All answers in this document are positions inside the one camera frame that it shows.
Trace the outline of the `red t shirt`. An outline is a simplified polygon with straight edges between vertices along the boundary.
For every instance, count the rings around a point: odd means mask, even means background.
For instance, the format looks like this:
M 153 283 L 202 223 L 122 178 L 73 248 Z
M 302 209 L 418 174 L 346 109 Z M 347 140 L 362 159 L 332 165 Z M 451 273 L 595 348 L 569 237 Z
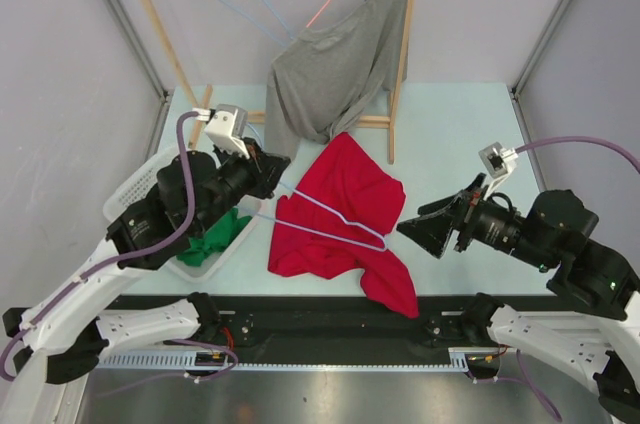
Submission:
M 407 318 L 419 316 L 417 294 L 403 262 L 385 247 L 406 200 L 349 134 L 336 137 L 278 199 L 268 270 L 281 277 L 333 279 L 360 269 L 365 296 Z

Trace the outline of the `green t shirt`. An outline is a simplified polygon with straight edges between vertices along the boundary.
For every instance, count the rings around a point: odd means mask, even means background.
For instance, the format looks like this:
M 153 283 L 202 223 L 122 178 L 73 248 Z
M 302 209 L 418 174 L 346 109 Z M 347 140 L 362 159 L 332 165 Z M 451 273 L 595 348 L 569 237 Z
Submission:
M 190 238 L 190 248 L 176 256 L 188 267 L 200 267 L 214 253 L 224 252 L 251 221 L 249 215 L 238 216 L 236 208 L 227 212 L 202 237 Z

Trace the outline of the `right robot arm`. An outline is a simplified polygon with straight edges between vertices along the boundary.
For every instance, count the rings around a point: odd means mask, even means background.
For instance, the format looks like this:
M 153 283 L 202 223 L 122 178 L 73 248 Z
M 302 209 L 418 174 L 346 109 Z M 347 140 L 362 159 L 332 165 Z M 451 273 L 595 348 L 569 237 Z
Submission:
M 416 217 L 396 229 L 435 258 L 451 239 L 458 252 L 479 242 L 551 272 L 547 289 L 571 311 L 591 317 L 604 344 L 571 340 L 485 293 L 477 293 L 462 312 L 463 337 L 473 345 L 491 341 L 525 352 L 595 394 L 618 421 L 636 423 L 639 277 L 622 254 L 592 239 L 598 221 L 570 190 L 540 193 L 522 215 L 478 174 L 458 193 L 419 207 Z

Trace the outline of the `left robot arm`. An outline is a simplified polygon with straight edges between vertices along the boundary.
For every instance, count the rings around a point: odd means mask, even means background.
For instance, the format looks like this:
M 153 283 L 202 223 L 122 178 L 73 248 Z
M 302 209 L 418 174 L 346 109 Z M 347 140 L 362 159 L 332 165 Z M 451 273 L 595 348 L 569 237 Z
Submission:
M 43 357 L 48 384 L 71 382 L 109 354 L 164 341 L 207 344 L 221 331 L 212 298 L 194 292 L 166 307 L 139 314 L 102 316 L 135 282 L 186 252 L 246 197 L 272 197 L 289 158 L 248 142 L 249 154 L 222 165 L 201 151 L 182 151 L 160 168 L 146 195 L 108 227 L 93 254 L 57 291 L 2 319 L 9 344 L 1 355 L 15 372 Z

